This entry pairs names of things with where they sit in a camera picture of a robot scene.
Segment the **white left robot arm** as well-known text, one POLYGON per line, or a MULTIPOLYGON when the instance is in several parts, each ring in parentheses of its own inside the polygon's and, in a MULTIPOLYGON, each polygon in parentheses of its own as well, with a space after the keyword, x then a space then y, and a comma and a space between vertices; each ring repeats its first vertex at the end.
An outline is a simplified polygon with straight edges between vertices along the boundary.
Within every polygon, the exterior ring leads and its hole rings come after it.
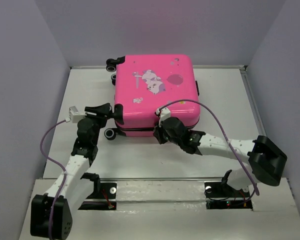
POLYGON ((88 170, 98 153, 100 130, 112 116, 110 103, 87 106, 83 112, 72 106, 68 116, 56 123, 57 126, 76 124, 76 139, 66 164, 46 157, 61 168, 61 174, 48 190, 35 195, 31 201, 31 236, 49 240, 67 239, 75 212, 87 197, 94 198, 100 194, 100 177, 88 170))

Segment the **pink hard-shell suitcase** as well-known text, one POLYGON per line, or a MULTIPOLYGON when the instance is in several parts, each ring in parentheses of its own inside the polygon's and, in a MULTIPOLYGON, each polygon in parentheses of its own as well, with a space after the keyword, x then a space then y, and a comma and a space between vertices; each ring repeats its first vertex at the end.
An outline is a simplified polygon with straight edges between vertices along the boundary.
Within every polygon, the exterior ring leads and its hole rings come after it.
POLYGON ((199 87, 192 60, 184 54, 125 55, 106 60, 115 86, 115 127, 104 131, 108 140, 116 136, 151 137, 159 118, 156 110, 169 105, 173 117, 188 128, 200 119, 199 87))

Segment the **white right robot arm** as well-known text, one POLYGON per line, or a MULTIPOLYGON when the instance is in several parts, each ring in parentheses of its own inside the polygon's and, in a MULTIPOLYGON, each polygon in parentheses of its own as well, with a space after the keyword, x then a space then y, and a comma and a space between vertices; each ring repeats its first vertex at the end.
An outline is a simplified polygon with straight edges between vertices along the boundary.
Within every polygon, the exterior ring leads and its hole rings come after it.
POLYGON ((258 183, 279 186, 288 159, 267 136, 259 135, 253 140, 226 140, 190 130, 176 117, 157 123, 153 135, 160 144, 173 143, 187 154, 238 161, 241 168, 228 170, 221 180, 220 190, 225 196, 232 196, 238 190, 258 183))

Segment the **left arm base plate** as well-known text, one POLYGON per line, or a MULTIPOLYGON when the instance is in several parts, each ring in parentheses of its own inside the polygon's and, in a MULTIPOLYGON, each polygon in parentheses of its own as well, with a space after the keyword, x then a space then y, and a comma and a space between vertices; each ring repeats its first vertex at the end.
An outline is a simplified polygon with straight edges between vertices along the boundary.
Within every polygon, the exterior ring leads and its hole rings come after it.
POLYGON ((79 210, 115 211, 117 209, 116 196, 116 182, 101 182, 99 191, 94 190, 81 204, 79 210))

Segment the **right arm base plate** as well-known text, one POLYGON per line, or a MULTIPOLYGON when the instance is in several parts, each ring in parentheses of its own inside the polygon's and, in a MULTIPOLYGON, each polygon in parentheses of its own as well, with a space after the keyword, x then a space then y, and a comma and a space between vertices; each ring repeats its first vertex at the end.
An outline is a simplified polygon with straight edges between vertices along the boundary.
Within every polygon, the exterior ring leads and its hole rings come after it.
POLYGON ((204 195, 207 210, 253 209, 250 192, 235 190, 228 185, 232 170, 228 170, 221 181, 211 181, 204 184, 204 195))

